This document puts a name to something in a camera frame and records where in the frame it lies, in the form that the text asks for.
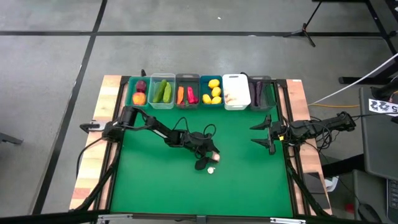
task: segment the white cable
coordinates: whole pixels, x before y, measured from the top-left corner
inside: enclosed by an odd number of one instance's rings
[[[339,93],[339,92],[341,92],[341,91],[344,91],[344,90],[348,89],[349,87],[351,87],[351,86],[353,86],[353,85],[359,83],[360,81],[364,80],[364,79],[367,78],[368,76],[373,75],[373,73],[375,73],[375,72],[378,71],[380,68],[382,68],[383,66],[385,66],[387,63],[389,63],[390,61],[392,61],[393,59],[395,59],[397,56],[398,56],[398,54],[395,54],[395,55],[392,56],[389,60],[387,60],[386,62],[384,62],[384,63],[381,64],[380,66],[378,66],[375,70],[371,71],[369,74],[367,74],[367,75],[365,75],[364,77],[360,78],[358,81],[356,81],[356,82],[354,82],[354,83],[352,83],[352,84],[350,84],[350,85],[348,85],[348,86],[346,86],[346,87],[344,87],[344,88],[342,88],[342,89],[340,89],[340,90],[338,90],[338,91],[336,91],[336,92],[334,92],[334,93],[332,93],[332,94],[330,94],[330,95],[328,95],[328,96],[325,96],[325,97],[323,97],[323,98],[320,99],[320,100],[317,100],[317,101],[315,101],[315,102],[313,102],[313,103],[310,103],[309,106],[314,105],[315,103],[319,103],[319,102],[321,102],[322,100],[325,100],[325,99],[327,99],[327,98],[329,98],[329,97],[331,97],[331,96],[333,96],[333,95],[335,95],[335,94],[337,94],[337,93]]]

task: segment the carrot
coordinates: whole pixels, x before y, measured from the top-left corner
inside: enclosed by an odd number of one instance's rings
[[[177,104],[181,104],[183,99],[184,99],[184,87],[179,86],[177,92]]]

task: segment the red pepper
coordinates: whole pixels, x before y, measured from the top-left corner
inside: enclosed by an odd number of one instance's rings
[[[188,86],[188,102],[189,104],[197,104],[199,99],[193,94],[193,88]]]

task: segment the purple eggplant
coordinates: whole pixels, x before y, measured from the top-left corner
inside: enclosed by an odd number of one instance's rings
[[[256,106],[256,90],[254,89],[254,84],[249,82],[249,91],[250,91],[250,106]]]
[[[256,106],[261,106],[262,82],[256,83]]]
[[[144,80],[139,80],[136,83],[136,91],[139,93],[145,93],[147,90],[147,83]]]

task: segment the plastic container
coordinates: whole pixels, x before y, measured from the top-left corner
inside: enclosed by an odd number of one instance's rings
[[[271,77],[269,76],[258,76],[258,77],[249,77],[249,83],[253,83],[254,88],[256,88],[257,82],[262,82],[262,93],[260,106],[256,106],[256,99],[251,99],[250,109],[254,111],[268,111],[276,105],[275,94],[273,91],[272,83],[270,82]]]
[[[204,104],[203,100],[202,100],[202,96],[204,94],[207,94],[210,96],[210,98],[213,99],[213,97],[211,96],[211,91],[212,89],[209,87],[209,81],[213,80],[213,79],[217,79],[218,81],[220,81],[220,88],[221,88],[221,103],[216,104],[216,105],[212,105],[212,104]],[[209,107],[209,108],[219,108],[224,106],[224,90],[223,90],[223,78],[220,75],[202,75],[200,77],[200,96],[199,96],[199,101],[201,102],[201,105],[204,107]]]
[[[163,99],[159,103],[154,103],[155,91],[159,87],[162,80],[166,80],[172,86],[172,97],[170,103],[164,103]],[[153,73],[150,76],[150,88],[149,88],[149,104],[154,109],[172,109],[174,106],[175,96],[175,75],[173,73]]]
[[[224,95],[235,98],[225,102],[226,110],[244,110],[251,102],[248,76],[244,74],[223,75]]]
[[[146,95],[146,102],[144,105],[135,105],[132,102],[132,96],[133,94],[136,93],[136,83],[139,80],[143,80],[147,84],[147,89],[145,91]],[[150,86],[150,78],[149,77],[130,77],[129,78],[129,86],[127,88],[127,95],[126,95],[126,100],[124,101],[124,104],[126,106],[138,106],[141,108],[146,108],[148,107],[148,92],[149,92],[149,86]]]
[[[184,104],[177,104],[178,99],[178,88],[182,86],[184,87]],[[200,76],[198,74],[177,74],[175,76],[175,105],[180,109],[197,109],[199,102],[196,104],[187,104],[188,101],[188,87],[192,87],[193,94],[201,100],[200,95]]]

